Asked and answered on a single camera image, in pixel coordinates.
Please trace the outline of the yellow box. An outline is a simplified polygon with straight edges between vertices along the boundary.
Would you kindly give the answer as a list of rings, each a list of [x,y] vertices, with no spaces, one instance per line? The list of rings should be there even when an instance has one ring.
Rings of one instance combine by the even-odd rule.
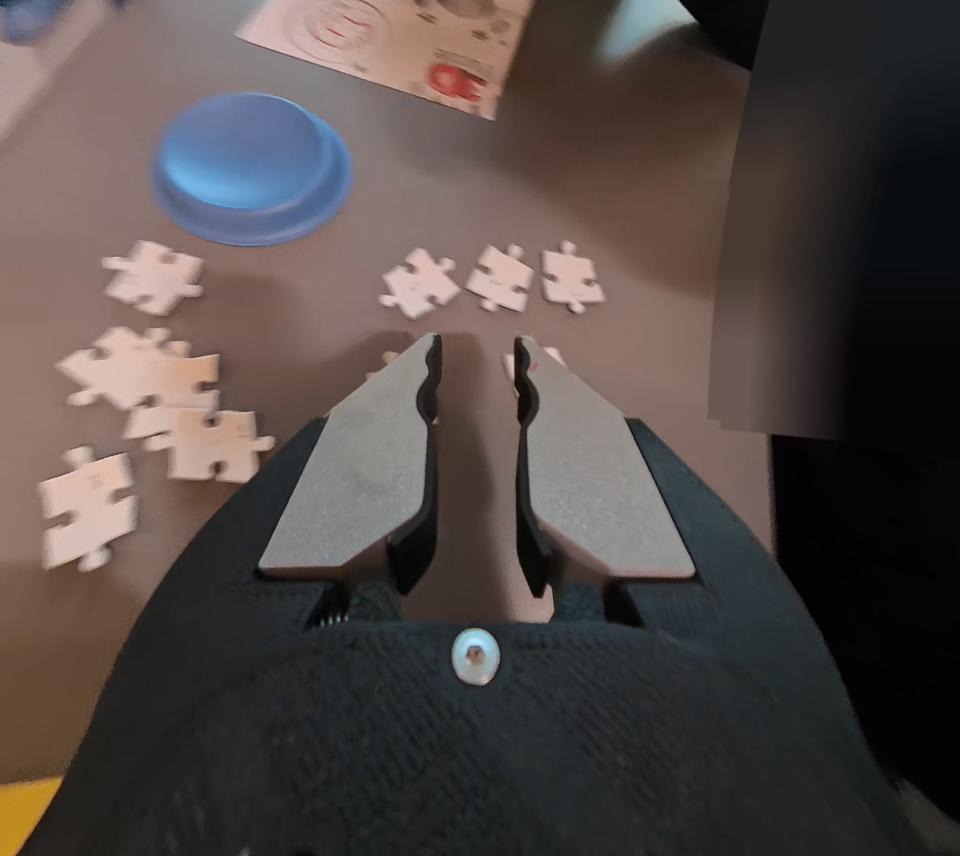
[[[61,776],[1,785],[1,855],[16,855],[63,782]]]

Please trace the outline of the blue round plastic base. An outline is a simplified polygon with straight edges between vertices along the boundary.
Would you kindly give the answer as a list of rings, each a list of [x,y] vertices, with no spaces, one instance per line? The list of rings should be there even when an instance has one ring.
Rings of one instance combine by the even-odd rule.
[[[155,201],[186,233],[263,248],[330,223],[352,193],[354,165],[341,135],[303,106],[228,93],[170,121],[150,182]]]

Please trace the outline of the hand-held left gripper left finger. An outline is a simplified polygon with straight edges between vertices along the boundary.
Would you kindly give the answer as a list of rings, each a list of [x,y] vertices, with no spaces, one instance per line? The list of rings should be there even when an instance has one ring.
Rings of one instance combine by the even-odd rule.
[[[426,334],[325,418],[260,557],[260,574],[407,596],[438,539],[437,390],[443,346]]]

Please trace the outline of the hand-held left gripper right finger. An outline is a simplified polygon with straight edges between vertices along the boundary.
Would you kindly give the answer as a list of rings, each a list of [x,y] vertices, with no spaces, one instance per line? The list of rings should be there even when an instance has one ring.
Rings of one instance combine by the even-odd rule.
[[[565,583],[686,582],[690,551],[626,416],[530,336],[513,342],[516,552],[536,598]]]

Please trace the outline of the white puzzle piece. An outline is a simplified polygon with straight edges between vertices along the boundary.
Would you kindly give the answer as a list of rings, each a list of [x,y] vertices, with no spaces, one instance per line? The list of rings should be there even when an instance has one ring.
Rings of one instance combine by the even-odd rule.
[[[368,381],[376,374],[378,374],[386,366],[393,363],[398,357],[400,357],[410,345],[416,341],[416,337],[409,332],[397,332],[391,334],[392,344],[389,349],[386,349],[380,354],[379,361],[375,364],[374,368],[371,371],[367,371],[365,374],[365,379]]]
[[[44,519],[66,517],[44,531],[40,563],[49,571],[75,562],[79,571],[89,573],[110,562],[113,541],[138,526],[138,498],[117,497],[134,485],[130,457],[95,458],[92,447],[80,446],[62,458],[69,472],[37,486]]]
[[[150,369],[174,358],[186,358],[190,343],[171,340],[167,329],[148,329],[141,334],[127,327],[114,327],[90,348],[80,349],[55,364],[61,374],[79,386],[67,398],[69,406],[89,406],[106,401],[127,411],[149,396]]]
[[[522,257],[518,245],[509,244],[505,250],[487,245],[463,287],[479,297],[483,310],[523,312],[535,271]]]
[[[155,317],[203,294],[203,260],[153,241],[138,240],[125,257],[104,257],[101,264],[113,273],[106,296]]]
[[[126,440],[166,458],[166,477],[244,484],[258,473],[260,457],[277,445],[258,432],[252,411],[200,407],[137,407],[126,420]]]
[[[562,354],[555,347],[544,347],[544,351],[551,358],[554,358],[560,365],[566,367],[567,363],[565,362]],[[513,352],[503,354],[501,357],[502,367],[505,373],[505,376],[510,383],[510,386],[515,387],[515,356]]]
[[[220,392],[209,388],[220,378],[220,356],[167,358],[153,364],[141,379],[142,395],[162,407],[194,408],[210,413]]]
[[[558,250],[540,253],[542,295],[547,302],[564,306],[574,314],[606,302],[599,285],[594,262],[578,255],[577,247],[564,240]]]
[[[455,262],[449,258],[436,261],[426,249],[414,249],[403,264],[382,276],[389,291],[378,296],[378,303],[398,310],[408,320],[421,319],[438,307],[447,306],[460,294],[462,287],[451,278],[455,268]]]

